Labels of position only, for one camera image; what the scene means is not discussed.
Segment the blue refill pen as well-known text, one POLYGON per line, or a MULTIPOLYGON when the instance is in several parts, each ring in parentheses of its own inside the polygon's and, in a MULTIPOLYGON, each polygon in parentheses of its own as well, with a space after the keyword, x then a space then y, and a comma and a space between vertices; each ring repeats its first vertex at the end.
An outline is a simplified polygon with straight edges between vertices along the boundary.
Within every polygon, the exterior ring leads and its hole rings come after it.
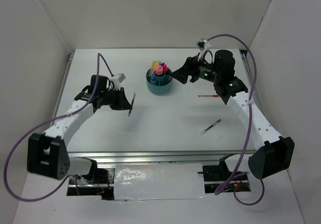
POLYGON ((133 106, 134 106, 136 94, 137 94, 137 88, 135 89, 135 91, 134 91, 134 93, 133 93, 133 97, 132 97, 132 101, 131 101, 131 109, 130 109, 129 112, 128 112, 128 117, 131 116, 131 113, 132 113, 132 111, 133 111, 133 106))

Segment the pink bottle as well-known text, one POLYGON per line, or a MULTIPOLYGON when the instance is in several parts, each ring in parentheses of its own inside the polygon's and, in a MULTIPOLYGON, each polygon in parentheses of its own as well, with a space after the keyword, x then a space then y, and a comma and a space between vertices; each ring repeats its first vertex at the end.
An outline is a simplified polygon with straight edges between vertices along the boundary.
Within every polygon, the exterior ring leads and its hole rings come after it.
POLYGON ((155 76, 162 76, 164 74, 164 69, 161 65, 158 65, 154 71, 155 76))

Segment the blue cap spray bottle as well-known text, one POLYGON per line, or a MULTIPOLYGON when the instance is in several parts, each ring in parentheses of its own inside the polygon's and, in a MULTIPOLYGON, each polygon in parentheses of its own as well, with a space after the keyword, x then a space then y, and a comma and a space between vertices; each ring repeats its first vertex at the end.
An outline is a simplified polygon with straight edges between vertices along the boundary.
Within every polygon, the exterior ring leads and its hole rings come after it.
POLYGON ((152 85, 156 85, 156 77, 155 77, 154 74, 151 75, 150 83, 151 83, 152 85))

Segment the yellow highlighter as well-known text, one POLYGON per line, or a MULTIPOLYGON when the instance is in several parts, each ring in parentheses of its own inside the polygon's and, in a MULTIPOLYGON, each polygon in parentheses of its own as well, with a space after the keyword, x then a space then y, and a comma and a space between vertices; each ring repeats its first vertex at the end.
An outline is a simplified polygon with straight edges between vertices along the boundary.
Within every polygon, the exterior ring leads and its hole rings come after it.
POLYGON ((154 73, 154 71, 156 69, 156 63, 157 63, 157 61, 153 61, 152 62, 151 69, 150 69, 150 72, 149 72, 150 75, 152 75, 154 73))

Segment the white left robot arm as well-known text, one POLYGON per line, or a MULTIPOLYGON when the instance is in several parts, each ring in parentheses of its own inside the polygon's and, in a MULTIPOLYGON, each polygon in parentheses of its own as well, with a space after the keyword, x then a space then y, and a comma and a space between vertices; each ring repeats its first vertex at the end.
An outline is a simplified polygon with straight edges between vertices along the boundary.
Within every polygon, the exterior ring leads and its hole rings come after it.
POLYGON ((43 133, 33 133, 28 139, 27 171, 63 179, 67 175, 81 175, 87 183, 99 177, 97 162, 84 157, 69 157, 67 146, 80 127, 102 106, 112 110, 131 110, 124 88, 123 73, 111 78, 92 75, 90 85, 84 87, 64 117, 43 133))

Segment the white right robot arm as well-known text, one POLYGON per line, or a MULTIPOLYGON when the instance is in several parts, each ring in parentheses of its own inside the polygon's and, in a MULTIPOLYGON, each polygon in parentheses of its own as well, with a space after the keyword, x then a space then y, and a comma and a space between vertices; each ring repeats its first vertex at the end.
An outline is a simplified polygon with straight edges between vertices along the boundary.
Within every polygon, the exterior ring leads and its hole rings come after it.
POLYGON ((249 157, 248 166, 257 179, 264 179, 289 168, 294 141, 283 137, 265 118, 250 96, 246 85, 235 76, 235 59, 228 50, 219 50, 213 61, 204 57, 188 57, 171 76, 182 84, 203 79, 213 83, 216 94, 230 107, 246 127, 256 152, 249 157))

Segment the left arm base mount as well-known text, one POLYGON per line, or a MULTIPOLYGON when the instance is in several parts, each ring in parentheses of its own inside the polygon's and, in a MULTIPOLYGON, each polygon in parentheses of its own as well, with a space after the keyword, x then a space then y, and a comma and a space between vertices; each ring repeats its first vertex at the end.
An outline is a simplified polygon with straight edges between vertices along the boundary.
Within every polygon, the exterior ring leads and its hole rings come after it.
POLYGON ((91 177, 84 175, 69 178, 67 196, 98 196, 114 200, 115 168, 97 168, 91 177))

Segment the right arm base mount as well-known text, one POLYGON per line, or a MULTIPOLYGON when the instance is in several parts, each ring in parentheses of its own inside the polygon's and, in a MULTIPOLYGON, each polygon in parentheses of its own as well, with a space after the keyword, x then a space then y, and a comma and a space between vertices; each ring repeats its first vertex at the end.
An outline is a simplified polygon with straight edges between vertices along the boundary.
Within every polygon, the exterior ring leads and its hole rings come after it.
MULTIPOLYGON (((230 177, 232 172, 226 164, 226 159, 234 156, 235 154, 224 156, 219 159, 219 163, 217 165, 203 166, 203 170, 198 172, 198 174, 202 175, 204 178, 205 193, 214 193, 215 189, 230 177)), ((224 192, 234 192, 236 188, 237 192, 250 191, 250 185, 246 174, 233 179, 224 189, 224 192)))

